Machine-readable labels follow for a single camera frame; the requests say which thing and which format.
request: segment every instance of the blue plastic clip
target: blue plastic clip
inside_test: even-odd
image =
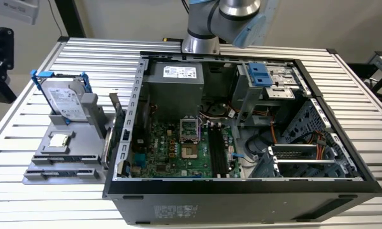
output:
[[[92,92],[92,87],[91,87],[91,84],[89,84],[89,77],[88,77],[85,72],[81,73],[81,78],[83,78],[85,92],[87,93],[93,93]]]
[[[38,77],[44,77],[44,78],[50,78],[52,76],[53,76],[53,72],[40,72],[40,74],[38,74]],[[46,103],[48,103],[48,105],[50,107],[52,113],[54,114],[54,109],[50,106],[50,102],[49,102],[48,97],[46,97],[46,95],[44,93],[41,84],[40,84],[38,79],[37,79],[37,70],[34,70],[34,69],[30,71],[30,79],[32,79],[33,83],[36,84],[37,89],[42,92],[42,95],[44,95]]]
[[[256,87],[270,87],[272,85],[272,78],[267,73],[266,65],[262,63],[248,63],[247,72],[252,77],[252,84]]]

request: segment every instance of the cable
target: cable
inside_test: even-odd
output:
[[[250,153],[250,154],[246,154],[247,156],[248,156],[248,155],[258,155],[258,156],[262,156],[262,155],[263,155],[263,152],[252,151],[252,150],[248,148],[248,143],[250,143],[251,141],[254,141],[256,137],[262,140],[263,144],[266,144],[267,146],[271,146],[271,145],[272,145],[271,141],[268,141],[268,140],[262,136],[262,134],[263,134],[264,132],[267,132],[267,131],[268,131],[268,129],[262,128],[262,129],[258,131],[258,133],[254,134],[254,135],[246,140],[246,142],[244,142],[244,149],[246,149],[246,152]]]
[[[302,136],[299,136],[296,139],[294,139],[288,144],[296,144],[299,141],[306,142],[304,137],[308,136],[310,134],[314,134],[314,132],[307,132]]]
[[[275,135],[274,135],[272,122],[274,122],[274,116],[272,116],[272,120],[271,120],[271,122],[270,122],[270,131],[271,131],[271,134],[272,134],[272,143],[274,143],[274,144],[278,144],[278,140],[275,139]]]
[[[185,3],[185,0],[181,0],[180,2],[183,3],[183,6],[184,6],[184,9],[185,9],[187,13],[190,14],[190,7],[188,7],[188,5]]]
[[[48,3],[49,3],[49,9],[50,9],[52,18],[53,18],[53,21],[54,21],[54,23],[56,23],[56,26],[57,26],[57,29],[59,29],[59,33],[60,33],[61,36],[63,36],[63,31],[61,31],[61,28],[59,27],[59,24],[57,24],[54,15],[53,15],[52,4],[50,4],[50,1],[49,1],[49,0],[48,0]]]
[[[247,160],[244,157],[238,156],[238,158],[243,159],[244,161],[247,161],[247,163],[255,164],[254,161]]]

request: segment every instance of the wire bundle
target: wire bundle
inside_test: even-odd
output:
[[[321,131],[318,131],[318,130],[315,130],[315,132],[318,133],[318,140],[319,141],[325,141],[325,134]],[[316,160],[322,160],[323,159],[323,153],[325,153],[326,146],[321,146],[316,143],[315,147],[316,147],[316,157],[315,157],[315,159]]]
[[[188,5],[185,3],[185,0],[180,0],[180,2],[183,3],[183,6],[184,6],[184,9],[185,9],[187,13],[190,13],[190,7],[188,7]]]
[[[270,122],[270,132],[272,134],[272,143],[278,144],[278,140],[275,139],[275,134],[274,134],[274,125],[272,125],[272,123],[274,123],[274,115],[272,115],[272,120]]]

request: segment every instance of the black bracket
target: black bracket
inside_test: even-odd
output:
[[[16,95],[6,84],[6,70],[13,69],[13,30],[0,27],[0,103],[12,103]]]

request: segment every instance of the aluminum table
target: aluminum table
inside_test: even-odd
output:
[[[113,112],[108,94],[117,92],[127,105],[140,51],[180,52],[177,42],[133,42],[71,38],[57,42],[38,71],[91,78],[99,105]],[[223,55],[300,59],[323,93],[337,119],[382,186],[382,104],[354,72],[326,49],[222,45]],[[103,185],[21,184],[22,173],[49,125],[50,109],[28,83],[0,122],[0,228],[131,228],[111,201],[101,199]],[[382,197],[322,223],[177,225],[159,228],[382,228]]]

